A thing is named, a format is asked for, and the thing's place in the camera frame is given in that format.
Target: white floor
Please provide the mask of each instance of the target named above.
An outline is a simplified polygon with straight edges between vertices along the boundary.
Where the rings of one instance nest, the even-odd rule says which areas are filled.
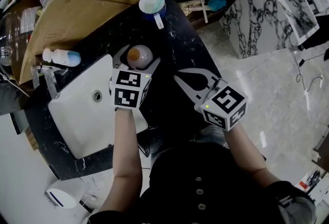
[[[329,47],[318,46],[293,54],[287,49],[239,60],[219,23],[198,31],[221,75],[234,82],[249,97],[247,115],[242,124],[249,137],[267,158],[270,170],[282,180],[297,184],[316,165],[311,162],[312,149],[329,124],[329,61],[318,57],[301,67],[305,86],[316,79],[309,92],[296,82],[297,62],[320,55]],[[142,167],[150,161],[142,158]],[[149,185],[149,169],[143,169],[143,190]],[[86,204],[99,208],[113,182],[113,171],[83,177],[86,194],[96,201]]]

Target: blue cup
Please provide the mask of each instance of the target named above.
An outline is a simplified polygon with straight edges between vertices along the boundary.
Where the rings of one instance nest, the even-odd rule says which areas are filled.
[[[158,0],[140,0],[139,9],[143,13],[143,17],[150,22],[155,22],[159,29],[163,29],[162,18],[166,15],[166,3],[165,0],[161,0],[158,7],[158,11],[152,13],[154,5]]]

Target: cardboard box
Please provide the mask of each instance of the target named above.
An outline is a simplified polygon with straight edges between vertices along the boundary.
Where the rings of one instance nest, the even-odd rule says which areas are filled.
[[[45,48],[71,49],[102,24],[138,1],[50,0],[36,23],[26,51],[23,51],[24,57],[19,57],[18,61],[12,59],[15,79],[19,84],[32,79],[30,67],[35,63],[35,56]],[[12,11],[35,6],[40,6],[39,0],[22,0]]]

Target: marble cabinet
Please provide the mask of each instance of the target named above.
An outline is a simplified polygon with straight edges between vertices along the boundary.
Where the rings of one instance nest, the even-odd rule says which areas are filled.
[[[306,0],[236,0],[220,24],[241,59],[300,45],[319,29]]]

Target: white sink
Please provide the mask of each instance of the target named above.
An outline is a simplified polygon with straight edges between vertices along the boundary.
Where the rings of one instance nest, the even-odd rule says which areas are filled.
[[[59,132],[77,159],[114,144],[115,111],[108,87],[112,68],[112,57],[107,54],[64,87],[60,97],[48,105]],[[101,94],[99,102],[94,99],[96,92]],[[136,132],[147,129],[141,112],[134,110],[133,114]]]

